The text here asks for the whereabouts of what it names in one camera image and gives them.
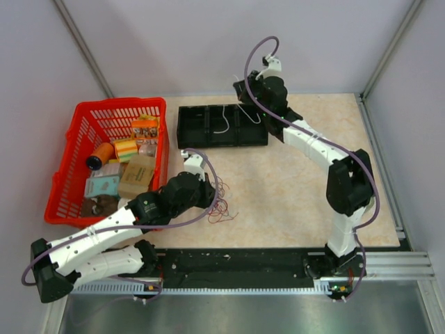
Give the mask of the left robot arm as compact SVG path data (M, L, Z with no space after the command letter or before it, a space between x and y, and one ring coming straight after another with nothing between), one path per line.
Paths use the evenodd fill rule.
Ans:
M42 303L67 296L75 288L101 278L139 272L150 276L158 266L147 241L122 250L112 246L151 230L172 228L171 220L191 208L205 213L216 202L209 176L181 172L157 191L142 193L112 215L68 237L31 244L30 271Z

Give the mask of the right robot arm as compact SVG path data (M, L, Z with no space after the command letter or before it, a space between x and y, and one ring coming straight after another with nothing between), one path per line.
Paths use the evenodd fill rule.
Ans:
M321 259L309 256L303 263L312 278L341 275L356 256L357 227L375 200L369 154L363 149L342 150L316 132L289 107L287 89L279 77L264 79L253 71L247 80L237 79L233 87L240 102L256 108L270 135L301 151L326 173L326 198L334 212L330 237Z

